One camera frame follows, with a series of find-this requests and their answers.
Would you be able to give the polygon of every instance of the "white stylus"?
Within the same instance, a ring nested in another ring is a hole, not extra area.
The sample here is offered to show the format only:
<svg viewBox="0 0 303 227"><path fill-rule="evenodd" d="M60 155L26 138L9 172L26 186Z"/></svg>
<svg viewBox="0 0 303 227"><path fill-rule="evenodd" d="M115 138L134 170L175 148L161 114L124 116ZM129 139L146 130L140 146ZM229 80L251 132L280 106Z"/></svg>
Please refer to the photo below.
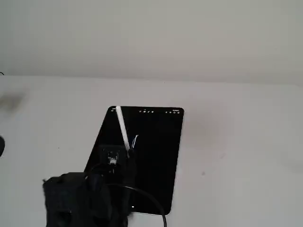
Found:
<svg viewBox="0 0 303 227"><path fill-rule="evenodd" d="M129 143L128 143L128 137L127 137L127 132L126 132L125 124L124 124L123 114L122 114L122 110L121 110L120 106L116 106L116 112L117 112L117 116L118 116L118 120L119 120L119 124L120 124L120 128L121 128L121 132L122 132L122 136L123 136L123 141L124 141L125 149L126 149L127 155L128 155Z"/></svg>

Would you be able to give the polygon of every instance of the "black tablet screen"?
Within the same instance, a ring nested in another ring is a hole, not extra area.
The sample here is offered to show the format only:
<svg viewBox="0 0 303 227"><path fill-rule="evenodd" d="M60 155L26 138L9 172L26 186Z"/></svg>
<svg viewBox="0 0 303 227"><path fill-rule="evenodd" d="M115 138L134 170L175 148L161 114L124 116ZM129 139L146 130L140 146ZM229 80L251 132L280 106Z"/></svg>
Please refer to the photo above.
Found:
<svg viewBox="0 0 303 227"><path fill-rule="evenodd" d="M170 212L182 130L182 108L122 106L130 146L137 153L135 186L152 194ZM123 145L115 107L106 113L95 146ZM96 164L91 154L86 171ZM159 214L148 198L135 194L133 211Z"/></svg>

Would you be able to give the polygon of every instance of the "cable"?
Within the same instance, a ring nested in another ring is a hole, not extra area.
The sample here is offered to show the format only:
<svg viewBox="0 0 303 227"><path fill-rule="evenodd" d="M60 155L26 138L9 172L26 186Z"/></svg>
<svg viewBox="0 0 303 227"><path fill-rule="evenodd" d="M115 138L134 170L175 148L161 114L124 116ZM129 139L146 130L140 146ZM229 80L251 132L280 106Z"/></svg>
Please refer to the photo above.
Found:
<svg viewBox="0 0 303 227"><path fill-rule="evenodd" d="M153 197L151 194L139 189L139 188L135 188L135 187L131 187L131 186L127 186L127 185L124 185L124 184L119 184L119 183L109 183L107 184L108 186L118 186L118 187L121 187L121 188L128 188L128 189L131 189L131 190L134 190L144 196L146 196L147 198L149 198L155 205L156 207L159 209L160 213L161 213L161 216L163 218L163 223L164 223L164 227L167 227L167 222L166 222L166 217L165 217L165 213L164 213L164 209L163 207L160 205L160 203L155 199L155 197Z"/></svg>

